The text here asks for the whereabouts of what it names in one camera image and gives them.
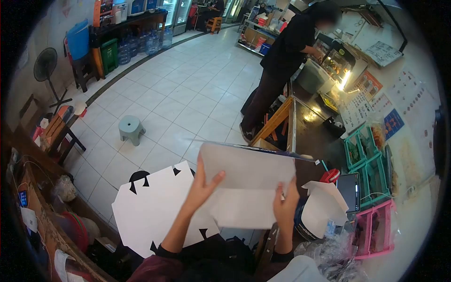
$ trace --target dark pants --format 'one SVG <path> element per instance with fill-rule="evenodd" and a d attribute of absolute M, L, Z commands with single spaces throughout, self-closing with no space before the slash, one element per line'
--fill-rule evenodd
<path fill-rule="evenodd" d="M 258 122 L 263 120 L 263 116 L 267 113 L 269 107 L 279 95 L 283 94 L 285 84 L 286 80 L 275 78 L 263 70 L 260 84 L 252 91 L 243 108 L 241 108 L 241 113 L 244 115 L 241 122 L 243 131 L 252 131 Z"/>
<path fill-rule="evenodd" d="M 205 11 L 202 14 L 199 15 L 198 22 L 197 22 L 197 28 L 202 30 L 203 32 L 207 31 L 206 21 L 208 21 L 209 18 L 215 18 L 220 17 L 219 12 L 215 10 Z"/>

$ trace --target gray plastic stool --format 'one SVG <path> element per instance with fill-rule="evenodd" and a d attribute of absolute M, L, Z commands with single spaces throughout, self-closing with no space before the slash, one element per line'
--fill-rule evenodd
<path fill-rule="evenodd" d="M 133 146 L 139 145 L 139 133 L 144 134 L 146 130 L 139 121 L 139 118 L 135 116 L 124 116 L 119 122 L 119 135 L 120 140 L 125 141 L 125 138 L 129 138 L 132 141 Z"/>

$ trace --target black sneaker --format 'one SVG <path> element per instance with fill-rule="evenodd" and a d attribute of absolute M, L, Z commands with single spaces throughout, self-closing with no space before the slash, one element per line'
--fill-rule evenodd
<path fill-rule="evenodd" d="M 252 131 L 244 131 L 243 128 L 241 127 L 241 124 L 239 124 L 239 129 L 241 129 L 241 135 L 243 136 L 244 140 L 247 143 L 251 143 L 253 139 Z"/>

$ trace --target blue cooler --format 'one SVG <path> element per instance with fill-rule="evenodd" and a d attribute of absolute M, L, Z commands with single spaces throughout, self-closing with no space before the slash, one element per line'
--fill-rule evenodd
<path fill-rule="evenodd" d="M 269 48 L 271 48 L 271 44 L 263 43 L 262 47 L 260 48 L 260 53 L 266 55 L 266 53 L 268 53 Z"/>
<path fill-rule="evenodd" d="M 83 58 L 89 52 L 89 31 L 87 19 L 76 24 L 67 32 L 67 44 L 73 60 Z"/>

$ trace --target hand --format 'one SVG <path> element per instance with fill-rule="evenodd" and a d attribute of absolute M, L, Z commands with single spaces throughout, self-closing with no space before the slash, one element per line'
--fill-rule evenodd
<path fill-rule="evenodd" d="M 291 234 L 292 236 L 293 227 L 295 225 L 295 212 L 299 201 L 299 193 L 296 187 L 296 176 L 294 176 L 288 184 L 285 200 L 281 199 L 282 188 L 283 184 L 280 182 L 277 187 L 276 197 L 274 198 L 273 203 L 274 216 L 276 217 L 280 231 L 285 234 Z"/>
<path fill-rule="evenodd" d="M 193 214 L 211 196 L 215 188 L 224 179 L 226 173 L 220 171 L 210 183 L 205 183 L 205 170 L 203 168 L 202 156 L 198 155 L 198 167 L 191 189 L 186 197 L 182 210 Z"/>

